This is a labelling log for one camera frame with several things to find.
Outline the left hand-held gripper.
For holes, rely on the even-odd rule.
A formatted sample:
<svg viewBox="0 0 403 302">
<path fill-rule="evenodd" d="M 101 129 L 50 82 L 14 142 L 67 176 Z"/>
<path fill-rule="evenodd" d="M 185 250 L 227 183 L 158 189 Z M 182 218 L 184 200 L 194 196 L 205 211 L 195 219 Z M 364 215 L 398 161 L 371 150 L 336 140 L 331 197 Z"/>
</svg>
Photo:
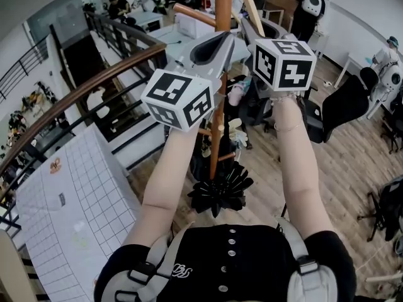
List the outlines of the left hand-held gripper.
<svg viewBox="0 0 403 302">
<path fill-rule="evenodd" d="M 206 118 L 218 105 L 220 76 L 228 69 L 234 47 L 230 32 L 209 33 L 193 41 L 190 62 L 176 59 L 155 70 L 141 95 L 153 119 L 189 131 Z"/>
</svg>

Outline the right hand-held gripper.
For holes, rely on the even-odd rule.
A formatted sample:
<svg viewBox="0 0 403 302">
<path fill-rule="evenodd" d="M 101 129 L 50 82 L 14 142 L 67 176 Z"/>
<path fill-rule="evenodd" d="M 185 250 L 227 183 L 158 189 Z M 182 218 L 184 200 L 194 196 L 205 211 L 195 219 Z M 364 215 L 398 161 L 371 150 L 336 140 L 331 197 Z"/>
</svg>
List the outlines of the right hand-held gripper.
<svg viewBox="0 0 403 302">
<path fill-rule="evenodd" d="M 261 19 L 264 35 L 250 19 L 241 19 L 243 39 L 251 51 L 247 66 L 275 92 L 306 91 L 310 87 L 317 57 L 307 43 L 281 39 L 288 32 L 280 25 Z"/>
</svg>

